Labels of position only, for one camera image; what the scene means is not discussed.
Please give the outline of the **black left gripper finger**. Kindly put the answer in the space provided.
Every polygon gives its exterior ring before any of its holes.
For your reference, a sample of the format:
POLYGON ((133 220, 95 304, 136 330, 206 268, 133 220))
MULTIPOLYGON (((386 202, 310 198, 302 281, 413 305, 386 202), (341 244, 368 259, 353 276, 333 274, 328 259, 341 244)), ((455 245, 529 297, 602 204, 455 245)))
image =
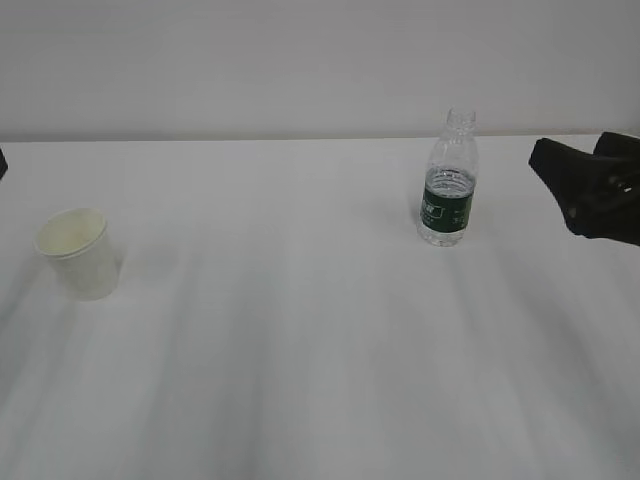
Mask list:
POLYGON ((2 149, 0 149, 0 180, 3 179, 7 172, 7 162, 2 149))

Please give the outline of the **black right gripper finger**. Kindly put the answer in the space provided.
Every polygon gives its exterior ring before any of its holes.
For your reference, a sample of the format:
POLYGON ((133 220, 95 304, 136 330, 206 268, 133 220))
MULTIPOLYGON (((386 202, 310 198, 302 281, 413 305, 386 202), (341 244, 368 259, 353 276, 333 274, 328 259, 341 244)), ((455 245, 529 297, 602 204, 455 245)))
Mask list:
POLYGON ((553 195, 573 234, 639 243, 639 159, 594 155, 542 138, 529 166, 553 195))
POLYGON ((594 155, 612 158, 640 158, 640 139, 616 132, 603 132, 596 142, 594 155))

